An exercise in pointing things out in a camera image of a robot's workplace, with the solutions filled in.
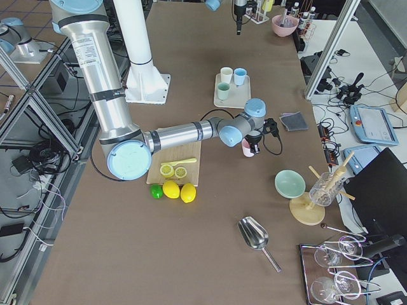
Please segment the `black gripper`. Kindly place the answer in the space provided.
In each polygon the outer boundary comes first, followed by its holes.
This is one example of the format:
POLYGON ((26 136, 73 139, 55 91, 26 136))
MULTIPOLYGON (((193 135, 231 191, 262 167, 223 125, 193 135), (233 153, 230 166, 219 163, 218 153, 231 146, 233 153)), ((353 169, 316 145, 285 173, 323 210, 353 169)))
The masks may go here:
POLYGON ((242 31, 242 19, 245 15, 245 0, 233 1, 233 14, 236 21, 236 34, 239 36, 242 31))
POLYGON ((260 152, 260 148, 258 143, 261 140, 261 132, 254 130, 247 134, 247 142, 249 143, 249 147, 251 153, 255 155, 256 153, 260 152))

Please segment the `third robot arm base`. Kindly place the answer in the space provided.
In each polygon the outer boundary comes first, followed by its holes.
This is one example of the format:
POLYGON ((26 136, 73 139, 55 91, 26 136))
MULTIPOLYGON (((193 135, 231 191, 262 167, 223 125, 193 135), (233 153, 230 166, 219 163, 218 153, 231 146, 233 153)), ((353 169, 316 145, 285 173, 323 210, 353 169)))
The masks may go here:
POLYGON ((16 64, 40 64, 48 53, 15 17, 1 20, 1 48, 16 64))

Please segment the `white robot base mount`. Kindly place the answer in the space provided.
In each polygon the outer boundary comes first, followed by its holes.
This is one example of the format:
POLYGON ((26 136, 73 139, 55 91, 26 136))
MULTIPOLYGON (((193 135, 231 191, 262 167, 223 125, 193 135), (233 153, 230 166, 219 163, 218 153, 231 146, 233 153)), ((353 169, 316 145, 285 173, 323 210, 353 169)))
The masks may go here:
POLYGON ((141 67, 131 64, 125 99, 128 103, 163 105, 167 101, 170 81, 170 74, 161 74, 153 65, 141 67))

